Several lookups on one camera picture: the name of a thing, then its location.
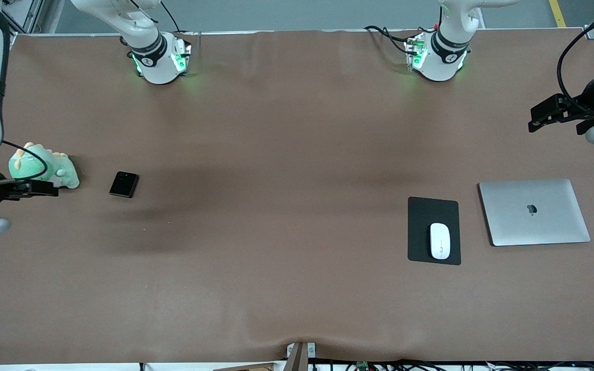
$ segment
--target smartphone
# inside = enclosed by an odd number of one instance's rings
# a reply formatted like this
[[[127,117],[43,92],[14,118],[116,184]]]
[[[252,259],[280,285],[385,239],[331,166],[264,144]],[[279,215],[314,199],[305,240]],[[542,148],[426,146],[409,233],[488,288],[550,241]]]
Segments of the smartphone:
[[[111,184],[110,195],[132,198],[134,190],[139,182],[139,176],[130,172],[118,172],[116,178],[113,179]]]

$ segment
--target plush toy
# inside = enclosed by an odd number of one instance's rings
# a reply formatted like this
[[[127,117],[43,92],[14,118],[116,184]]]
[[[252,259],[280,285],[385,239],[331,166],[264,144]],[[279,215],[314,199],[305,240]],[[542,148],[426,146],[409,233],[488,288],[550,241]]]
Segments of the plush toy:
[[[24,148],[35,153],[47,163],[47,172],[34,180],[51,181],[56,188],[63,186],[73,189],[79,186],[77,171],[68,155],[59,152],[53,153],[51,149],[45,149],[42,145],[35,145],[31,142],[26,143]],[[12,178],[32,176],[42,170],[42,162],[21,149],[17,150],[9,160],[9,171]]]

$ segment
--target computer mouse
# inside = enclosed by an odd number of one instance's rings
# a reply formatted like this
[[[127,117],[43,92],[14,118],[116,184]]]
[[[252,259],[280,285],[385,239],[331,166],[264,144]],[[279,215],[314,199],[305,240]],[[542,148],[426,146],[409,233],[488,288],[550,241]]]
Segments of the computer mouse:
[[[451,233],[442,223],[430,225],[430,253],[432,258],[447,259],[451,255]]]

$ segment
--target laptop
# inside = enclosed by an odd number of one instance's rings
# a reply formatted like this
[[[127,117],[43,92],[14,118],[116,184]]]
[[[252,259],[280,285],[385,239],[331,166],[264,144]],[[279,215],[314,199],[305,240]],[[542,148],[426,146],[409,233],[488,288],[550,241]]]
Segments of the laptop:
[[[589,242],[569,179],[480,183],[492,245]]]

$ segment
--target mouse pad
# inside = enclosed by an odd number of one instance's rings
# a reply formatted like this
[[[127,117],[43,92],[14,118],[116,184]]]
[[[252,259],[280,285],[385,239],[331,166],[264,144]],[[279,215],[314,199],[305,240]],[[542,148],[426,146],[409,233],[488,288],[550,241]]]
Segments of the mouse pad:
[[[442,223],[451,233],[451,254],[447,259],[432,258],[430,225]],[[460,265],[459,207],[454,200],[410,197],[407,201],[407,258],[411,261]]]

